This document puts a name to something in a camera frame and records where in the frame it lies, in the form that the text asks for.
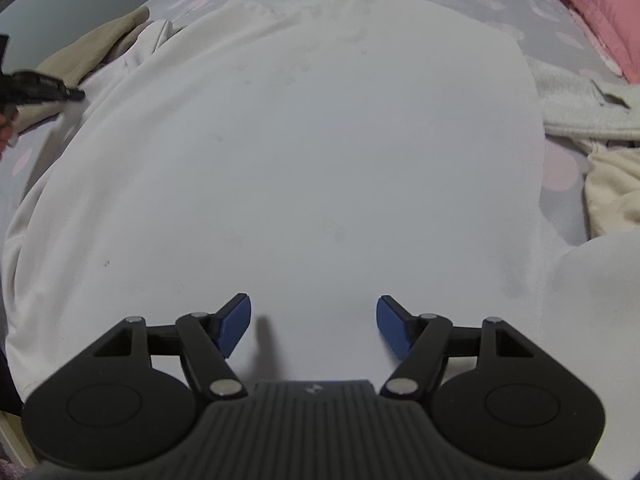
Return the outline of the person's left hand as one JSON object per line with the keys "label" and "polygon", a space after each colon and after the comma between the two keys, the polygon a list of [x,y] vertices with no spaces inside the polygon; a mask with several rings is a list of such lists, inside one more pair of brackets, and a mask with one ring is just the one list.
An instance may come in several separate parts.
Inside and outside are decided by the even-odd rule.
{"label": "person's left hand", "polygon": [[18,134],[14,131],[14,122],[18,111],[14,106],[6,108],[0,115],[0,154],[17,144]]}

